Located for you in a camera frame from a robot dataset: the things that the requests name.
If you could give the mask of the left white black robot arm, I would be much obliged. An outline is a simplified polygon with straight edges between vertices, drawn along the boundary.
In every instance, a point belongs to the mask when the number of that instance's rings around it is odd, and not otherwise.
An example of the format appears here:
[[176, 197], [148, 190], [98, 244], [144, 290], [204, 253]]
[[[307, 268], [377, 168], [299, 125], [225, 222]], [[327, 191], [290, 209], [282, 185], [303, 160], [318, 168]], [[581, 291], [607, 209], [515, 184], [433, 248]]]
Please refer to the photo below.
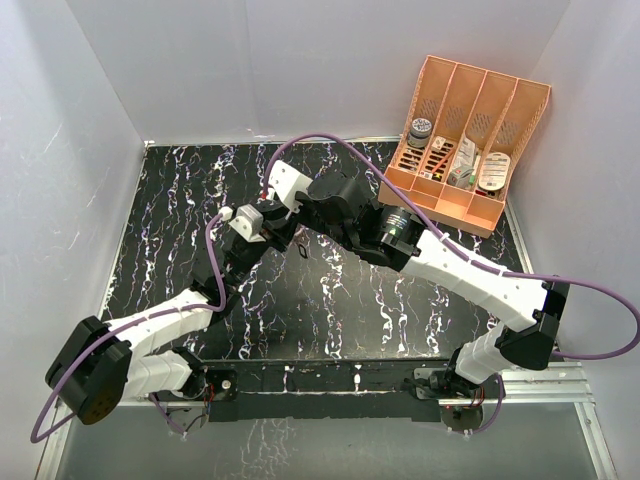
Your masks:
[[194, 265], [192, 282], [173, 298], [129, 317], [104, 322], [81, 320], [55, 357], [45, 382], [53, 400], [93, 425], [121, 400], [161, 391], [186, 399], [200, 396], [207, 376], [185, 355], [157, 350], [229, 315], [240, 287], [265, 253], [289, 247], [299, 224], [300, 204], [264, 200], [237, 209], [222, 208], [213, 222], [230, 224], [229, 244], [217, 253], [205, 241], [203, 261]]

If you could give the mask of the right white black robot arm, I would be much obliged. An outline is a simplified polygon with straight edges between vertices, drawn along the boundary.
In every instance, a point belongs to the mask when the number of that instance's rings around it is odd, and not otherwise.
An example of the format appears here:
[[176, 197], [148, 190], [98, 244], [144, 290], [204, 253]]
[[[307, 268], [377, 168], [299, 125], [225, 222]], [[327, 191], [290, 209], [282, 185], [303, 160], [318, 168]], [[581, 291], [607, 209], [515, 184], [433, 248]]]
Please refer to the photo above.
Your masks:
[[459, 258], [411, 211], [380, 205], [342, 173], [305, 178], [292, 198], [304, 226], [361, 260], [436, 283], [497, 318], [488, 333], [457, 348], [445, 369], [416, 381], [426, 394], [466, 397], [512, 366], [547, 368], [567, 286], [515, 279], [504, 267], [491, 274], [472, 266], [473, 252]]

